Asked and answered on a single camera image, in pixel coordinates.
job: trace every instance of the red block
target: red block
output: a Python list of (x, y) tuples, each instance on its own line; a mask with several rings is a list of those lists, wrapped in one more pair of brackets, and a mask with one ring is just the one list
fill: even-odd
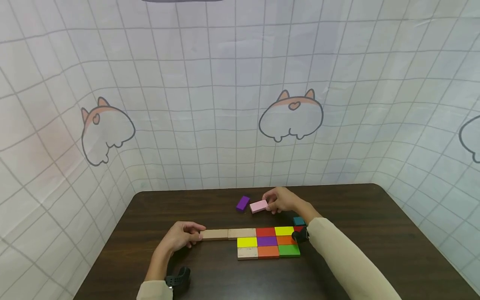
[(274, 237), (275, 228), (257, 228), (257, 237)]

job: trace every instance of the left hand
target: left hand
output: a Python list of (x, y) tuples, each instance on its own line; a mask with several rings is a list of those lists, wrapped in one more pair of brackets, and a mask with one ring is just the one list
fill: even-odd
[(191, 248), (198, 241), (202, 240), (200, 231), (206, 227), (195, 222), (178, 221), (173, 224), (163, 240), (158, 245), (159, 248), (165, 248), (169, 252), (175, 252), (187, 246)]

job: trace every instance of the orange block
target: orange block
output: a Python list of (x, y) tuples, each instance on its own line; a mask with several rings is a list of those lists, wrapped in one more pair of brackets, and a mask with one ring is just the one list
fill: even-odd
[(296, 245), (297, 244), (297, 242), (295, 242), (295, 240), (293, 240), (292, 237), (288, 235), (277, 236), (276, 243), (278, 245)]
[(278, 246), (258, 247), (258, 259), (279, 258)]

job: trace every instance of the fabric wall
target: fabric wall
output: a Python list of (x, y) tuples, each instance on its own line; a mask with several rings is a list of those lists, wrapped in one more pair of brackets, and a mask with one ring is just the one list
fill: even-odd
[(479, 33), (478, 0), (0, 0), (0, 300), (72, 299), (140, 191), (368, 182), (478, 291)]

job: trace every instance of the pink block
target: pink block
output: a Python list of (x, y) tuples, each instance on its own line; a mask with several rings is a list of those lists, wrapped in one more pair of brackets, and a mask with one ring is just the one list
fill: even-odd
[(252, 214), (261, 212), (262, 210), (265, 210), (268, 206), (268, 203), (266, 200), (261, 200), (259, 202), (254, 202), (250, 204), (250, 210), (252, 211)]

